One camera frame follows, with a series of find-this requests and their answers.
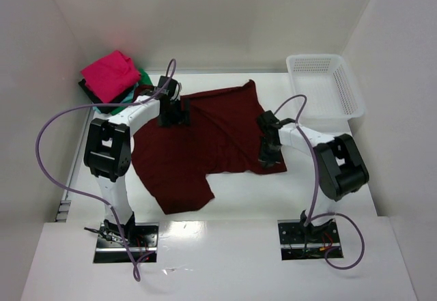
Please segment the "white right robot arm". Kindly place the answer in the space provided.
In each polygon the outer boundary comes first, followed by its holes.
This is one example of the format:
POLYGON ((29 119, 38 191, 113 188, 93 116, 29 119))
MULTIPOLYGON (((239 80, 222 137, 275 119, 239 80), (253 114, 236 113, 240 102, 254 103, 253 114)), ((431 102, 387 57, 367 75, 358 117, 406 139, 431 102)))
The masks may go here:
POLYGON ((300 215, 307 238, 322 235, 333 220, 332 205, 368 183, 369 173, 353 137, 334 136, 303 127, 294 119, 277 119, 272 111, 257 118, 262 131, 259 162, 265 169, 281 162, 281 148, 308 155, 314 165, 315 189, 309 209, 300 215))

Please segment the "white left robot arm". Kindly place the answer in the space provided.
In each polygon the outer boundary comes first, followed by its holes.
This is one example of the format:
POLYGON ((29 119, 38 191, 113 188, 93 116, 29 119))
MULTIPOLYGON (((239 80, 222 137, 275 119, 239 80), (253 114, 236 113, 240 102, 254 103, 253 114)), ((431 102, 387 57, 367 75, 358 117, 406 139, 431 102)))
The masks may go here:
POLYGON ((133 241, 139 230, 127 195, 125 175, 132 160, 131 138, 153 119, 160 127, 189 124, 189 112, 182 110, 182 86, 161 76, 156 87, 141 90, 135 104, 108 119, 93 119, 89 125, 84 164, 96 178, 105 203, 105 238, 133 241))

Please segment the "dark red t shirt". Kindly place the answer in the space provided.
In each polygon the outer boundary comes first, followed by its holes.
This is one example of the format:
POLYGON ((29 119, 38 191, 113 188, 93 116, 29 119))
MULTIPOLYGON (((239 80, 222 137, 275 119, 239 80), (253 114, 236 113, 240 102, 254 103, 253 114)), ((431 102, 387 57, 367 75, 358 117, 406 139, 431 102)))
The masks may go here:
POLYGON ((133 136, 132 165, 165 214, 200 210, 214 194, 207 175, 283 173, 283 160, 267 169, 258 160, 264 112, 255 82, 182 96, 190 124, 160 127, 153 119, 133 136))

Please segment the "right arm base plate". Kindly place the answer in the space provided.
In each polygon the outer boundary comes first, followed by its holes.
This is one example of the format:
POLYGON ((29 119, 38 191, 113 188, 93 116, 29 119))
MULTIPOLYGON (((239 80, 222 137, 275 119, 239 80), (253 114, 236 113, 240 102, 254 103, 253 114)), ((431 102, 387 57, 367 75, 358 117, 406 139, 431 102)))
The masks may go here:
POLYGON ((279 220, 277 227, 282 261, 323 259, 326 252, 329 259, 343 258, 337 224, 333 220, 313 235, 305 235, 298 220, 279 220))

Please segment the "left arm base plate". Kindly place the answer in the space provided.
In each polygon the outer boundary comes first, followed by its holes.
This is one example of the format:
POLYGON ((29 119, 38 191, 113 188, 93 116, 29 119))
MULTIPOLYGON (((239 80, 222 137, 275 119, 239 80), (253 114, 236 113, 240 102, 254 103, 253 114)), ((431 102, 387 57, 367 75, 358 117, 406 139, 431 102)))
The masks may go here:
MULTIPOLYGON (((158 251, 158 223, 139 223, 134 236, 127 239, 135 261, 156 263, 158 251)), ((107 233, 104 225, 97 231, 93 263, 129 263, 130 258, 122 244, 121 237, 107 233)))

